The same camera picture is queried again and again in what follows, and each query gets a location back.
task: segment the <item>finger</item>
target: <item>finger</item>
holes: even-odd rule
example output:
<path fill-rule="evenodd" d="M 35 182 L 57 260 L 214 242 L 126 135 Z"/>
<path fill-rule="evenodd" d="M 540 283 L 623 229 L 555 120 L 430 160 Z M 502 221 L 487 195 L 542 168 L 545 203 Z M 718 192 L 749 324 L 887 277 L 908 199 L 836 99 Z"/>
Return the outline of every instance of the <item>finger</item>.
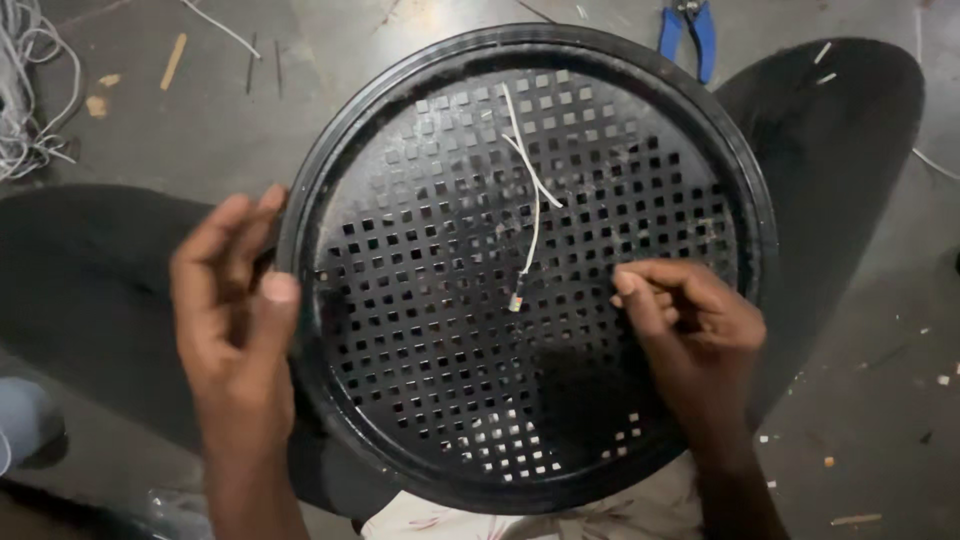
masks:
<path fill-rule="evenodd" d="M 666 324 L 673 326 L 680 320 L 680 312 L 675 307 L 668 307 L 663 311 L 663 320 Z"/>
<path fill-rule="evenodd" d="M 654 300 L 657 301 L 657 306 L 661 309 L 667 309 L 668 307 L 673 306 L 673 295 L 667 292 L 655 293 Z M 611 296 L 610 303 L 613 304 L 613 307 L 616 307 L 617 309 L 623 309 L 623 299 L 620 298 L 619 294 L 614 294 Z"/>
<path fill-rule="evenodd" d="M 267 189 L 252 215 L 230 245 L 225 261 L 225 275 L 229 286 L 246 294 L 250 290 L 253 263 L 270 237 L 277 215 L 287 200 L 284 186 L 275 184 Z"/>
<path fill-rule="evenodd" d="M 613 284 L 654 370 L 676 373 L 685 369 L 689 356 L 667 315 L 657 306 L 650 285 L 640 275 L 630 272 L 616 272 Z M 669 314 L 670 319 L 674 316 L 672 312 Z"/>
<path fill-rule="evenodd" d="M 253 301 L 251 335 L 245 347 L 243 373 L 252 380 L 276 375 L 286 361 L 300 313 L 300 284 L 290 274 L 271 272 L 263 277 Z"/>
<path fill-rule="evenodd" d="M 653 285 L 680 288 L 688 301 L 704 311 L 723 310 L 717 293 L 727 286 L 700 264 L 651 258 L 618 264 L 614 271 L 636 273 Z"/>
<path fill-rule="evenodd" d="M 673 295 L 668 292 L 654 293 L 654 300 L 661 309 L 673 306 Z"/>
<path fill-rule="evenodd" d="M 232 195 L 213 210 L 170 260 L 171 296 L 178 324 L 190 326 L 217 306 L 217 276 L 212 262 L 229 245 L 250 209 L 245 195 Z"/>

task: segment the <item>hand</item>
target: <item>hand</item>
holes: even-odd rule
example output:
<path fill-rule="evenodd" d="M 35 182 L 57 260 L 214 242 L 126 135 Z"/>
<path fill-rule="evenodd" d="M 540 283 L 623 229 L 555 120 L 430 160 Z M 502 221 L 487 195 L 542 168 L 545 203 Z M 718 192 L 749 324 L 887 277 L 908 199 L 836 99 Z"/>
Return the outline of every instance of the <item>hand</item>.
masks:
<path fill-rule="evenodd" d="M 170 263 L 177 348 L 193 391 L 209 474 L 285 463 L 294 424 L 286 361 L 300 286 L 253 263 L 286 202 L 274 185 L 254 205 L 233 195 L 184 240 Z"/>
<path fill-rule="evenodd" d="M 759 309 L 687 261 L 619 264 L 613 284 L 611 302 L 627 311 L 694 453 L 724 459 L 749 445 L 750 375 L 766 338 Z"/>

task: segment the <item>floral patterned fabric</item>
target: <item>floral patterned fabric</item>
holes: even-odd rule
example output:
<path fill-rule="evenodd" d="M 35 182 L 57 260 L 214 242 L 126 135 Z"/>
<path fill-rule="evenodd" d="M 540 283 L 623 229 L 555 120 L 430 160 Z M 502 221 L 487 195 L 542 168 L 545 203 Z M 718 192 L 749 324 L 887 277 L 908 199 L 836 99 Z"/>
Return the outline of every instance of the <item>floral patterned fabric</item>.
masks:
<path fill-rule="evenodd" d="M 365 540 L 694 540 L 703 514 L 689 453 L 602 501 L 543 516 L 492 516 L 400 492 L 361 530 Z"/>

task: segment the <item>wooden stick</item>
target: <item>wooden stick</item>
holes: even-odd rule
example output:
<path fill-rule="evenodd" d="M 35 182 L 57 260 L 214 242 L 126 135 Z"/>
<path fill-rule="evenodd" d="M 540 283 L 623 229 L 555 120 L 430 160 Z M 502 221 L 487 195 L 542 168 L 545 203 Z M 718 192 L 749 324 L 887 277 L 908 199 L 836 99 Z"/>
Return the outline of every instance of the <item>wooden stick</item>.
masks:
<path fill-rule="evenodd" d="M 170 53 L 170 60 L 167 61 L 167 70 L 163 73 L 163 80 L 160 81 L 160 89 L 163 91 L 166 91 L 174 80 L 174 72 L 177 71 L 177 64 L 180 63 L 184 46 L 186 46 L 186 34 L 180 34 L 177 36 L 177 42 L 174 43 L 173 52 Z"/>

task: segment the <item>fingernail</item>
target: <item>fingernail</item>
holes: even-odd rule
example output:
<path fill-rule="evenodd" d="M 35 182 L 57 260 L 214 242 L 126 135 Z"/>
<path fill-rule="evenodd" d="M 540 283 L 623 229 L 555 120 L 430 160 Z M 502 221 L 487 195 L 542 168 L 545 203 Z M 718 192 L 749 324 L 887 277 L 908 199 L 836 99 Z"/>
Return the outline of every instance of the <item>fingernail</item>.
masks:
<path fill-rule="evenodd" d="M 260 282 L 260 288 L 267 300 L 278 304 L 294 302 L 297 300 L 297 295 L 300 294 L 297 279 L 284 272 L 266 274 L 263 281 Z"/>
<path fill-rule="evenodd" d="M 632 280 L 626 272 L 616 272 L 613 274 L 613 286 L 615 286 L 616 291 L 623 296 L 634 294 L 634 290 L 636 289 L 634 280 Z"/>
<path fill-rule="evenodd" d="M 267 189 L 263 197 L 260 198 L 260 206 L 267 209 L 279 209 L 283 206 L 286 192 L 287 188 L 280 184 L 271 185 L 270 189 Z"/>

